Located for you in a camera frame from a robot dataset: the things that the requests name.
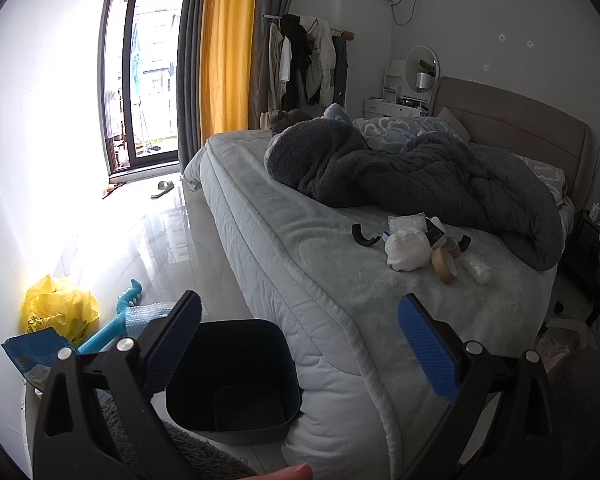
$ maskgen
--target yellow curtain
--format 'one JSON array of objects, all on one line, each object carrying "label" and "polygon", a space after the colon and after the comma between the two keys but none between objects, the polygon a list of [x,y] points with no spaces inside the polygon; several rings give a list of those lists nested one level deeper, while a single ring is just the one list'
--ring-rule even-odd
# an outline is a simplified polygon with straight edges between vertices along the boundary
[{"label": "yellow curtain", "polygon": [[248,129],[255,0],[205,0],[200,49],[202,144],[220,132]]}]

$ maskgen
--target round mirror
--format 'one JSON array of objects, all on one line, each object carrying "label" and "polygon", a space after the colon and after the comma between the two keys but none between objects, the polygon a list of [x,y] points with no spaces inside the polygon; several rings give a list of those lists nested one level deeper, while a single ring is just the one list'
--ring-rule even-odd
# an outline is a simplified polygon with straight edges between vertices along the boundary
[{"label": "round mirror", "polygon": [[440,64],[436,54],[428,46],[411,49],[404,63],[404,77],[414,92],[426,92],[440,76]]}]

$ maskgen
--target window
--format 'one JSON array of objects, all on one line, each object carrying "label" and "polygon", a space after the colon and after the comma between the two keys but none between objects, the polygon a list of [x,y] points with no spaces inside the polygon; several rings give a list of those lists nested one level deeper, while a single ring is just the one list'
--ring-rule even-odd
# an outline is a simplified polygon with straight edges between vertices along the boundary
[{"label": "window", "polygon": [[112,173],[178,158],[176,54],[182,0],[109,0],[102,110]]}]

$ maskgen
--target bed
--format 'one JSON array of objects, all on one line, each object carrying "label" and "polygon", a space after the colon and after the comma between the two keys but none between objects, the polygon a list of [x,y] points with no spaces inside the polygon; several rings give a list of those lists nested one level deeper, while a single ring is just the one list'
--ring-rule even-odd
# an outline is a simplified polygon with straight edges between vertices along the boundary
[{"label": "bed", "polygon": [[[590,130],[586,124],[511,92],[441,78],[430,113],[443,107],[472,141],[562,168],[576,208],[584,198]],[[209,139],[185,179],[202,183],[228,261],[255,317],[285,333],[303,390],[283,455],[308,462],[315,477],[401,478],[440,420],[446,403],[430,390],[395,323],[395,305],[415,292],[434,318],[491,352],[519,355],[544,319],[555,267],[537,272],[494,235],[472,236],[496,278],[485,286],[459,276],[442,285],[432,269],[395,272],[381,244],[357,246],[363,232],[387,227],[387,212],[332,209],[272,181],[263,158],[270,133]]]}]

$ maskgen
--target white wall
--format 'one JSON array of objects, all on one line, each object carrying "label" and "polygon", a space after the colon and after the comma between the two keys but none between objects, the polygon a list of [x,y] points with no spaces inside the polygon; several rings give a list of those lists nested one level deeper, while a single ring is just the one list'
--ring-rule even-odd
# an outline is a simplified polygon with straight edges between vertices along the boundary
[{"label": "white wall", "polygon": [[[97,54],[104,0],[8,0],[0,11],[0,343],[101,202]],[[29,471],[22,378],[0,347],[0,441]]]},{"label": "white wall", "polygon": [[289,12],[314,16],[331,27],[355,33],[347,43],[346,109],[362,117],[364,101],[382,96],[384,67],[389,63],[391,7],[379,0],[292,0]]},{"label": "white wall", "polygon": [[[399,22],[412,1],[397,7]],[[593,162],[600,143],[600,17],[589,0],[418,0],[412,22],[392,28],[391,58],[403,59],[418,44],[435,51],[442,75],[513,91],[587,123]],[[600,200],[600,172],[593,199]]]}]

